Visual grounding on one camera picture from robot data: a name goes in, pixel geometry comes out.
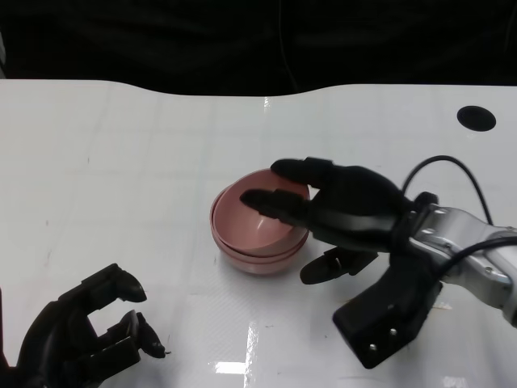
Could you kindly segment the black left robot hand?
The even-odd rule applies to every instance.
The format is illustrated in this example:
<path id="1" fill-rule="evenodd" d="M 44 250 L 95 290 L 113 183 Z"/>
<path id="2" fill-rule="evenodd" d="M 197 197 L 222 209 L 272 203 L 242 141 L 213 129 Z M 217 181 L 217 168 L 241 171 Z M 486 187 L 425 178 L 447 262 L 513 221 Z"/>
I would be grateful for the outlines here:
<path id="1" fill-rule="evenodd" d="M 137 364 L 141 354 L 167 355 L 142 313 L 129 311 L 103 335 L 89 316 L 120 299 L 144 302 L 141 283 L 111 264 L 40 312 L 23 339 L 16 365 L 1 360 L 3 387 L 98 387 Z"/>

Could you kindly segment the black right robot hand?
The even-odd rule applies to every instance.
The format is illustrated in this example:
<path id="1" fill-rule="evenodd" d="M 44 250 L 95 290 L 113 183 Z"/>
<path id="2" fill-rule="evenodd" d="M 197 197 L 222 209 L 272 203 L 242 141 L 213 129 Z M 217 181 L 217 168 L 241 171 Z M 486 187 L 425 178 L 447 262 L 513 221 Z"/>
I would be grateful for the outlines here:
<path id="1" fill-rule="evenodd" d="M 305 285 L 362 271 L 379 253 L 390 250 L 397 225 L 413 208 L 393 182 L 364 167 L 286 158 L 274 162 L 271 171 L 317 189 L 311 200 L 282 189 L 252 188 L 240 196 L 245 206 L 263 216 L 306 229 L 332 245 L 301 269 Z"/>

